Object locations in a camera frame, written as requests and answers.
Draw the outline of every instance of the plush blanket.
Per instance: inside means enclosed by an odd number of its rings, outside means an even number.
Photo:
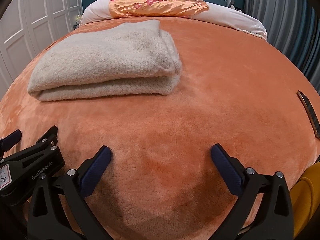
[[[50,48],[36,64],[28,93],[40,101],[127,94],[169,94],[181,62],[158,20],[78,33]]]
[[[66,37],[148,19],[91,23]],[[109,146],[112,161],[86,201],[115,240],[204,240],[236,201],[211,160],[212,145],[220,143],[259,173],[282,171],[291,188],[320,152],[296,93],[308,96],[317,116],[319,95],[260,38],[191,19],[157,19],[183,63],[171,94],[39,102],[27,86],[45,50],[2,99],[0,137],[20,129],[22,149],[57,125],[64,171]],[[253,221],[260,199],[246,224]]]

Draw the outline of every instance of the yellow fabric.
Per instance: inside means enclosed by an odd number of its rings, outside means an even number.
[[[294,237],[310,221],[320,204],[320,163],[313,164],[290,190],[294,214]]]
[[[114,19],[135,16],[188,17],[209,10],[198,0],[110,0],[109,11]]]

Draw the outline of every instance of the smartphone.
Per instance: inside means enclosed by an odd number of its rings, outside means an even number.
[[[313,131],[315,132],[315,135],[318,139],[320,139],[320,124],[318,121],[318,118],[316,116],[316,112],[314,111],[309,99],[306,95],[304,95],[301,91],[298,90],[297,92],[307,114],[310,119]]]

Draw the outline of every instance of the orange floral pillow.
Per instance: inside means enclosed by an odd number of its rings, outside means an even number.
[[[135,16],[188,17],[209,9],[200,0],[110,0],[109,11],[113,18]]]

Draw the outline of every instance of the blue gripper pad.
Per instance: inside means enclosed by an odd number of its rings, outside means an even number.
[[[79,173],[82,168],[86,168],[79,178],[80,195],[83,198],[93,193],[110,161],[111,150],[107,146],[102,146],[92,159],[85,160],[79,167]]]
[[[22,137],[20,130],[15,130],[13,133],[9,134],[6,138],[2,140],[0,145],[3,152],[9,151],[13,146],[15,146]]]
[[[231,158],[220,144],[211,148],[211,158],[227,185],[230,193],[240,197],[243,192],[244,167],[236,158]]]

